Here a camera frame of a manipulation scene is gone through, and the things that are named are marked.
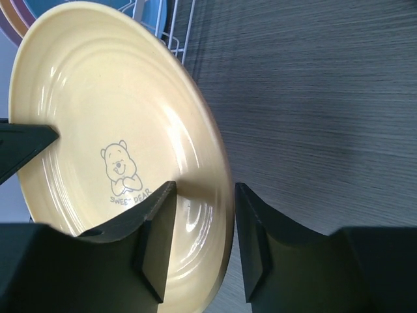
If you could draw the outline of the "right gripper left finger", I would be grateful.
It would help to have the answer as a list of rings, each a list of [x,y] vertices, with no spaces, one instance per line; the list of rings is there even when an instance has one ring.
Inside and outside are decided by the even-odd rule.
[[[1,225],[2,312],[156,312],[164,301],[177,202],[168,181],[77,237]]]

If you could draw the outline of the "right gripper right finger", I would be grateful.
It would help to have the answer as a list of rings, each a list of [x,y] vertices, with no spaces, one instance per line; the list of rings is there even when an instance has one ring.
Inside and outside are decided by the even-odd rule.
[[[254,312],[415,312],[416,228],[313,231],[235,185],[246,301]]]

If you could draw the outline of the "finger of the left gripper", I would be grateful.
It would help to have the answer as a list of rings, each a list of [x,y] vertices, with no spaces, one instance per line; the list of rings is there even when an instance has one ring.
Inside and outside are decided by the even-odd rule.
[[[1,118],[1,184],[58,138],[48,125],[13,124]]]

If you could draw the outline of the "yellow bear plate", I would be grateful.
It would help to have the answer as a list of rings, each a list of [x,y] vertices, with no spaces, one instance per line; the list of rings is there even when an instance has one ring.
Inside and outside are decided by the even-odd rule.
[[[59,138],[19,172],[36,222],[79,235],[177,184],[159,312],[202,312],[222,284],[234,199],[220,131],[198,87],[154,35],[105,5],[43,13],[12,69],[8,117]]]

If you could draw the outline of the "blue plate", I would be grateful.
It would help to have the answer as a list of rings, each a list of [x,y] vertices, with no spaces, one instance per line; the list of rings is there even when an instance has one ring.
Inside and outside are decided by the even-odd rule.
[[[135,1],[110,1],[109,6],[125,13],[128,16],[134,16]],[[141,17],[141,23],[152,33],[158,30],[158,38],[163,37],[165,23],[167,20],[167,1],[145,1]]]

